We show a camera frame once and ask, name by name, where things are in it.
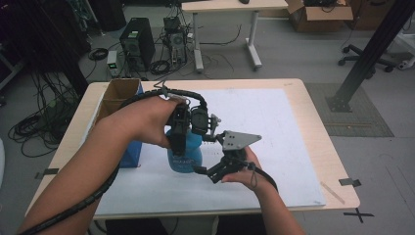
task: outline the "hand-held gripper device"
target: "hand-held gripper device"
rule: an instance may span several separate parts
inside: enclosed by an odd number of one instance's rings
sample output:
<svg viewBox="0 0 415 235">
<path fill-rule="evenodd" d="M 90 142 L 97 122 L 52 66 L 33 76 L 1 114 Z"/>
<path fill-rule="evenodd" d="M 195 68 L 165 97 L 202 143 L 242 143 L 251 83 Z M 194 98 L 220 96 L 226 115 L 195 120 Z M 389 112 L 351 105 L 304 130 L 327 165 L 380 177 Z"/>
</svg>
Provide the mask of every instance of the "hand-held gripper device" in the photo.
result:
<svg viewBox="0 0 415 235">
<path fill-rule="evenodd" d="M 246 162 L 247 153 L 244 148 L 260 140 L 261 137 L 259 135 L 245 134 L 229 130 L 226 130 L 221 134 L 214 135 L 214 131 L 218 127 L 220 119 L 215 115 L 208 117 L 208 104 L 200 94 L 184 90 L 168 89 L 163 86 L 158 90 L 147 91 L 145 93 L 135 95 L 125 100 L 119 108 L 122 109 L 134 102 L 160 95 L 164 95 L 165 97 L 190 97 L 200 101 L 199 106 L 191 109 L 190 104 L 187 103 L 177 105 L 168 119 L 166 125 L 171 126 L 171 133 L 168 136 L 168 140 L 170 142 L 171 150 L 175 156 L 184 155 L 186 149 L 186 134 L 191 124 L 192 132 L 202 135 L 204 141 L 218 141 L 222 145 L 222 152 L 224 154 L 220 162 L 210 169 L 203 166 L 193 165 L 193 170 L 196 173 L 206 174 L 213 183 L 217 183 L 224 175 L 238 172 L 242 168 L 246 167 L 247 169 L 253 171 L 252 179 L 255 179 L 255 181 L 251 182 L 253 187 L 256 186 L 255 173 L 259 173 L 264 176 L 278 191 L 277 185 L 271 176 L 256 167 L 254 163 Z M 96 200 L 101 198 L 113 184 L 118 173 L 118 169 L 119 167 L 116 167 L 107 181 L 89 197 L 75 206 L 56 214 L 49 219 L 46 219 L 32 228 L 27 229 L 21 234 L 36 234 L 93 204 Z"/>
</svg>

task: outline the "black tape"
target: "black tape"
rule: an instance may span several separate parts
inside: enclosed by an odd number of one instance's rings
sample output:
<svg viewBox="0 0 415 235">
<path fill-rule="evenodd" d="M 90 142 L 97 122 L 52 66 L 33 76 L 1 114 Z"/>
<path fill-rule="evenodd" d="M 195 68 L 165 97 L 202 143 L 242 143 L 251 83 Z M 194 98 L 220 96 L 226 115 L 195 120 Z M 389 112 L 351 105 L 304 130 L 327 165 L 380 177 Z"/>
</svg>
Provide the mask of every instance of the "black tape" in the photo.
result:
<svg viewBox="0 0 415 235">
<path fill-rule="evenodd" d="M 43 175 L 57 174 L 58 172 L 59 172 L 58 168 L 47 168 L 45 169 L 45 171 L 43 171 Z"/>
<path fill-rule="evenodd" d="M 356 213 L 344 212 L 343 214 L 344 215 L 351 215 L 351 216 L 358 216 L 361 223 L 363 223 L 363 217 L 364 216 L 366 216 L 366 217 L 374 217 L 375 216 L 372 213 L 361 213 L 358 208 L 356 208 L 355 210 L 356 210 Z"/>
<path fill-rule="evenodd" d="M 59 172 L 58 168 L 47 168 L 47 169 L 43 170 L 43 173 L 37 172 L 36 176 L 34 176 L 34 178 L 42 179 L 43 176 L 45 176 L 45 175 L 57 174 L 58 172 Z"/>
<path fill-rule="evenodd" d="M 352 178 L 339 179 L 339 182 L 342 186 L 352 185 L 354 188 L 362 185 L 362 183 L 360 183 L 360 180 L 358 179 L 353 180 Z"/>
</svg>

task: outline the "desk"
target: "desk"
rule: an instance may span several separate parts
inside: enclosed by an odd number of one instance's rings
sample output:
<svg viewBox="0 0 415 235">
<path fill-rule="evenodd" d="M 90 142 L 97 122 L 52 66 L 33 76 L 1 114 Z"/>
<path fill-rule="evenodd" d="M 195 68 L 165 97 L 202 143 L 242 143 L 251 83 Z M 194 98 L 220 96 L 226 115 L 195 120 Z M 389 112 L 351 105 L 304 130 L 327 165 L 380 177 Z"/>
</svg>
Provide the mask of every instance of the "desk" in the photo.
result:
<svg viewBox="0 0 415 235">
<path fill-rule="evenodd" d="M 153 89 L 153 81 L 143 82 L 145 90 Z M 284 90 L 291 105 L 295 120 L 297 121 L 303 143 L 310 157 L 317 178 L 320 182 L 321 191 L 325 197 L 326 205 L 319 207 L 296 207 L 292 211 L 326 210 L 326 209 L 352 209 L 359 206 L 359 199 L 352 186 L 341 186 L 339 179 L 347 178 L 346 171 L 340 161 L 338 154 L 328 136 L 324 125 L 317 114 L 314 105 L 299 79 L 235 79 L 235 80 L 177 80 L 167 83 L 169 88 L 195 90 L 201 89 L 260 89 L 277 88 Z M 97 82 L 89 85 L 82 102 L 80 103 L 69 129 L 59 146 L 49 168 L 62 168 L 79 148 L 79 143 L 85 133 L 90 119 L 93 117 L 101 95 L 107 88 L 107 82 Z M 53 175 L 45 175 L 33 201 L 39 196 L 43 189 L 52 180 Z M 96 215 L 101 218 L 122 217 L 149 217 L 167 215 L 201 215 L 218 213 L 244 213 L 259 212 L 259 208 L 249 211 L 193 211 L 174 213 L 164 211 L 158 213 L 142 214 L 106 214 Z"/>
<path fill-rule="evenodd" d="M 193 30 L 194 30 L 194 53 L 195 53 L 195 65 L 196 71 L 202 72 L 204 70 L 204 64 L 202 61 L 202 52 L 200 45 L 200 37 L 198 33 L 198 15 L 199 14 L 211 14 L 226 12 L 227 15 L 223 21 L 225 24 L 229 19 L 229 13 L 233 12 L 253 12 L 251 19 L 251 33 L 247 38 L 247 46 L 250 55 L 254 61 L 254 70 L 262 67 L 262 63 L 259 59 L 259 55 L 254 47 L 254 36 L 256 31 L 256 24 L 260 10 L 278 10 L 286 9 L 288 7 L 285 0 L 251 0 L 249 4 L 243 4 L 238 0 L 210 0 L 202 2 L 183 3 L 182 10 L 187 13 L 193 14 Z"/>
</svg>

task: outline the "gray carpet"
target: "gray carpet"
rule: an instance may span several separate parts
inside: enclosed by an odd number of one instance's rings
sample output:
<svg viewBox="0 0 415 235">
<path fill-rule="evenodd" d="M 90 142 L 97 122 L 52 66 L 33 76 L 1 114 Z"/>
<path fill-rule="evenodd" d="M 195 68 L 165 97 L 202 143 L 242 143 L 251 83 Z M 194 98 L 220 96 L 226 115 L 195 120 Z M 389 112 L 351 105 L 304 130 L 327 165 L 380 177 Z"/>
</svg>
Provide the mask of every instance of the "gray carpet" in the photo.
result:
<svg viewBox="0 0 415 235">
<path fill-rule="evenodd" d="M 325 97 L 334 96 L 340 84 L 307 83 L 305 86 L 329 135 L 393 137 L 390 128 L 362 87 L 357 89 L 349 102 L 352 108 L 351 113 L 333 113 L 330 111 Z"/>
</svg>

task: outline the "chair wheel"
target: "chair wheel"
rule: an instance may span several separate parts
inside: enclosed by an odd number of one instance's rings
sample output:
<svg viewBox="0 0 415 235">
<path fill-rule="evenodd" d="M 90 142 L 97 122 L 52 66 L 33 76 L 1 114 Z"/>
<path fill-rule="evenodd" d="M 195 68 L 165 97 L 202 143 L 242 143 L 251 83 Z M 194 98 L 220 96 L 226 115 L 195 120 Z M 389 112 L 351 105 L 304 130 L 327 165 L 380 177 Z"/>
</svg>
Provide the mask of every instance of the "chair wheel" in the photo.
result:
<svg viewBox="0 0 415 235">
<path fill-rule="evenodd" d="M 391 72 L 391 71 L 393 71 L 393 67 L 386 67 L 385 68 L 385 72 Z"/>
<path fill-rule="evenodd" d="M 338 65 L 339 66 L 344 66 L 346 64 L 346 61 L 345 60 L 339 60 L 338 61 Z"/>
<path fill-rule="evenodd" d="M 350 48 L 348 47 L 343 48 L 343 53 L 348 53 L 349 51 L 350 51 Z"/>
</svg>

